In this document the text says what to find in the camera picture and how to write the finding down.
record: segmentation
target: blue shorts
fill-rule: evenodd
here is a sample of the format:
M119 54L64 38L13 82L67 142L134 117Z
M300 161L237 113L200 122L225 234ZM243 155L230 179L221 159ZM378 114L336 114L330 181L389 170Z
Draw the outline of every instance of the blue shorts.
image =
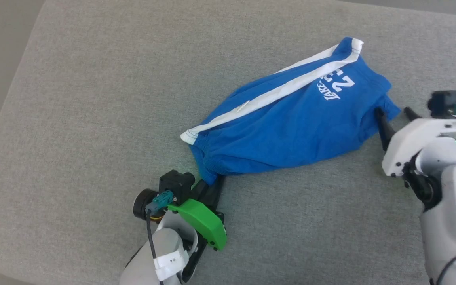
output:
M329 159L378 131L374 109L393 119L389 81L360 56L363 42L338 45L248 83L181 135L201 177L259 173Z

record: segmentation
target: white stripe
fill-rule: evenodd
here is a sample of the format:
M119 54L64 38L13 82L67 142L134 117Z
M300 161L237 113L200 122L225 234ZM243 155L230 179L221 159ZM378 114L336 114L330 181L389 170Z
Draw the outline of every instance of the white stripe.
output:
M338 70L339 68L343 67L344 65L347 65L348 63L354 63L355 61L358 60L358 56L360 54L360 51L362 50L362 44L363 44L363 42L361 40L357 40L356 38L353 38L353 40L351 42L352 51L351 51L351 54L346 59L326 63L311 72L298 76L297 78L294 78L294 79L284 83L283 85L281 85L269 92L261 94L260 96L257 96L255 99L252 99L249 102L244 103L245 105L241 106L242 108L237 107L237 108L231 110L230 112L227 112L225 114L215 117L214 119L212 119L212 121L210 121L207 124L199 125L197 127L187 130L182 135L180 135L181 139L188 144L194 144L199 132L208 130L210 128L214 128L221 124L227 123L229 121L233 121L233 120L243 117L247 114L250 114L251 112L254 112L255 110L263 108L264 106L267 106L267 105L273 103L274 101L277 101L283 97L288 96L289 94L308 85L312 81L315 81L316 79L320 78L321 76L324 76L325 74L332 73L335 70ZM311 56L310 58L301 60L298 63L295 63L294 65L290 65L289 67L286 67L285 69L283 69L281 71L288 70L293 67L298 67L299 65L304 65L306 63L311 63L315 60L319 60L319 59L323 59L328 56L331 56L336 47L337 46L331 47L330 49L320 52L319 54L316 54L315 56Z

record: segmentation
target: gray fabric surface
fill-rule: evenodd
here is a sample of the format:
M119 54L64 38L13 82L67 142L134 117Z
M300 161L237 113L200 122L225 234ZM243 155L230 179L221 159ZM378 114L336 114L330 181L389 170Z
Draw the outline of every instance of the gray fabric surface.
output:
M235 88L344 36L401 107L456 89L456 16L321 0L49 0L0 115L0 272L115 284L145 240L135 195L196 172L181 132ZM405 120L399 117L394 125ZM228 244L202 284L425 284L420 204L377 137L315 165L228 177Z
M456 0L342 0L346 2L372 4L395 8L434 11L436 13L456 14Z

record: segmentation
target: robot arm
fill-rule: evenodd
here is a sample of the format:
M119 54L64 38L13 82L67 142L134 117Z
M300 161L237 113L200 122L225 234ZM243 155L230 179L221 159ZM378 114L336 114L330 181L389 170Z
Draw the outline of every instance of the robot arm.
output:
M386 154L385 174L402 177L424 204L420 215L425 268L431 285L456 285L456 91L433 94L432 119L423 119L411 109L412 121L394 132L382 110L376 110Z
M216 211L224 177L209 186L190 173L172 170L160 177L159 191L143 190L133 214L147 222L149 239L126 265L120 285L187 283L206 247L226 244L224 214ZM158 228L150 233L150 221Z

